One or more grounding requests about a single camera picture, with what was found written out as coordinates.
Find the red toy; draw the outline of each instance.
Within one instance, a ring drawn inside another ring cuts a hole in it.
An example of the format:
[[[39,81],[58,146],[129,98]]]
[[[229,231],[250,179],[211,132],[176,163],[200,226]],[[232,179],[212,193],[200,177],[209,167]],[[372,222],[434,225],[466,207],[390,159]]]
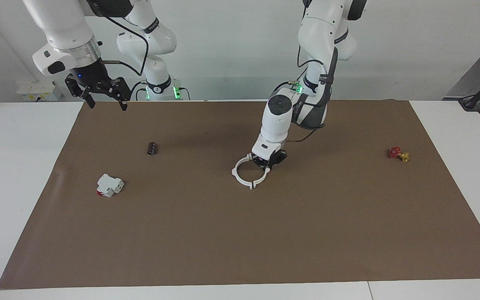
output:
[[[398,146],[393,147],[390,149],[390,152],[388,153],[388,156],[390,156],[391,159],[396,159],[401,155],[401,148]]]

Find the white ring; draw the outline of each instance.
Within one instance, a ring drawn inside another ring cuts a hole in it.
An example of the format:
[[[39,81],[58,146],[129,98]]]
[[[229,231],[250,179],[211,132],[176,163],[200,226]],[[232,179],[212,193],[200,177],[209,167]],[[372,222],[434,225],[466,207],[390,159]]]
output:
[[[254,188],[257,187],[257,184],[260,184],[261,182],[264,181],[264,179],[266,179],[266,175],[268,175],[268,173],[270,173],[270,171],[272,169],[270,169],[269,167],[266,167],[265,170],[264,170],[264,175],[262,175],[262,177],[258,180],[254,180],[253,182],[247,182],[245,181],[244,179],[240,178],[240,176],[238,175],[238,167],[243,164],[244,162],[248,162],[248,161],[252,161],[253,160],[253,156],[250,154],[248,154],[246,157],[242,158],[241,160],[239,160],[234,169],[232,170],[232,175],[234,177],[236,177],[236,180],[238,180],[239,183],[245,185],[245,186],[248,186],[250,190],[253,190]]]

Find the white table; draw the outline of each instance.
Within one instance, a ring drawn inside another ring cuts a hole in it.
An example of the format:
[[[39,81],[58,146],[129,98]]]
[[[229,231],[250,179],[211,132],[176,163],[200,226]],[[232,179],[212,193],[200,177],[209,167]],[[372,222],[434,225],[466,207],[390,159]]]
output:
[[[480,222],[480,116],[456,102],[412,101]],[[0,104],[0,276],[82,106]],[[297,285],[69,288],[0,291],[0,299],[473,300],[480,279]]]

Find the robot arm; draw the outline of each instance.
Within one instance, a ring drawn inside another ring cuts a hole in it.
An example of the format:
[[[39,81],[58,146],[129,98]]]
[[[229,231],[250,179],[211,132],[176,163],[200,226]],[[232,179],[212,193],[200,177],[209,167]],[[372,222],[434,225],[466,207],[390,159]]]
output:
[[[139,65],[143,63],[143,59],[147,55],[143,72],[150,99],[178,99],[180,92],[175,87],[166,63],[157,56],[175,51],[177,39],[171,30],[160,23],[150,0],[135,0],[134,4],[135,7],[125,19],[141,28],[139,34],[147,40],[149,49],[146,53],[145,44],[141,38],[127,32],[118,36],[118,49]]]
[[[74,97],[81,97],[93,108],[95,101],[90,94],[102,93],[116,99],[122,110],[126,110],[131,91],[123,78],[113,80],[109,77],[99,44],[85,22],[78,0],[23,2],[48,41],[32,56],[40,72],[50,76],[70,70],[65,83]],[[107,0],[94,1],[97,9],[102,8],[105,2]],[[129,0],[118,0],[117,3],[118,8],[132,9]]]
[[[248,155],[250,160],[265,169],[265,174],[273,165],[286,158],[287,154],[282,147],[291,123],[307,130],[317,130],[324,126],[339,59],[339,51],[335,44],[348,37],[347,20],[358,19],[366,3],[366,0],[304,1],[308,8],[298,37],[299,44],[307,53],[309,60],[314,60],[310,62],[305,78],[312,78],[316,87],[309,94],[282,88],[269,98],[262,116],[259,137],[251,154]],[[350,39],[341,58],[351,57],[355,46],[354,40]],[[255,188],[255,184],[261,182],[261,180],[245,182],[238,177],[236,168],[232,172],[239,182],[250,188]]]
[[[326,105],[331,97],[338,50],[335,34],[344,15],[345,0],[314,0],[310,4],[299,30],[299,44],[308,57],[320,67],[318,93],[312,96],[282,88],[270,97],[262,118],[259,138],[252,148],[261,167],[271,167],[272,156],[283,156],[281,151],[292,122],[310,130],[322,127]]]
[[[124,78],[111,79],[101,59],[99,44],[85,22],[83,0],[23,0],[36,24],[46,34],[48,43],[33,55],[33,61],[42,74],[50,76],[65,70],[71,74],[65,83],[74,97],[84,99],[90,108],[95,101],[91,93],[103,93],[116,99],[127,109],[131,91]],[[156,55],[171,53],[177,46],[174,34],[160,25],[150,0],[86,0],[99,17],[123,17],[141,28],[149,44],[148,59],[143,72],[148,91],[161,96],[177,98],[166,64]],[[126,32],[118,36],[120,51],[142,64],[146,56],[145,43]]]

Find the capacitor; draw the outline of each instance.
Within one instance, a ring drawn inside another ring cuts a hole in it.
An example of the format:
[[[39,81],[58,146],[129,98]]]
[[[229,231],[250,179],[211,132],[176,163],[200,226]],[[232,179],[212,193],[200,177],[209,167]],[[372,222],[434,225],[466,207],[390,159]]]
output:
[[[154,142],[150,142],[149,146],[147,147],[147,154],[149,155],[156,155],[157,154],[157,144]]]

